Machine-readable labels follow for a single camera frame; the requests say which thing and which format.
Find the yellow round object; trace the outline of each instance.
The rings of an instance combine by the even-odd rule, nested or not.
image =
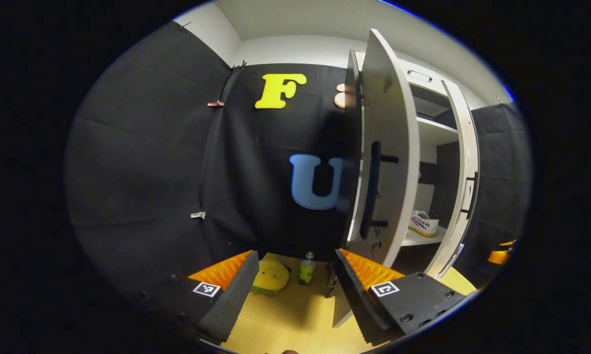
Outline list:
[[[253,287],[262,291],[277,292],[287,284],[289,271],[278,261],[259,261]]]

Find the shoe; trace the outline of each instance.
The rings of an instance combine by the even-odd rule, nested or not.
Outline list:
[[[434,237],[438,228],[439,219],[430,219],[424,211],[413,211],[412,220],[408,228],[425,237]]]

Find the black fabric backdrop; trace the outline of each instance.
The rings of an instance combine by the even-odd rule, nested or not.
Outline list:
[[[282,95],[284,108],[257,109],[264,74],[304,74],[307,83],[297,85],[292,98]],[[328,260],[339,246],[345,216],[336,208],[311,210],[293,200],[289,157],[320,157],[313,191],[329,194],[333,170],[327,162],[341,157],[345,144],[345,114],[333,103],[345,76],[345,69],[299,63],[250,65],[233,72],[203,167],[202,224],[215,261],[247,249],[298,258],[313,251],[316,259]]]
[[[473,110],[479,148],[479,189],[475,212],[455,261],[473,285],[483,287],[502,266],[487,259],[500,243],[520,237],[532,195],[529,133],[513,104]]]
[[[170,22],[127,50],[84,98],[66,147],[71,223],[125,294],[214,260],[198,219],[201,165],[229,67]]]

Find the letter u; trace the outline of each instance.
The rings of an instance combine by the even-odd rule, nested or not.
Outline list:
[[[320,197],[313,192],[315,167],[322,160],[314,155],[295,154],[289,157],[289,162],[294,167],[293,179],[291,180],[291,195],[293,195],[296,203],[305,208],[316,210],[330,209],[336,206],[341,177],[340,157],[328,160],[328,164],[333,168],[333,187],[329,195],[324,197]]]

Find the plastic bottle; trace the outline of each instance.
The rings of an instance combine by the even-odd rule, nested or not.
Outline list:
[[[313,260],[313,252],[308,251],[304,260],[300,262],[300,276],[298,276],[297,283],[302,285],[311,284],[314,271],[315,261]]]

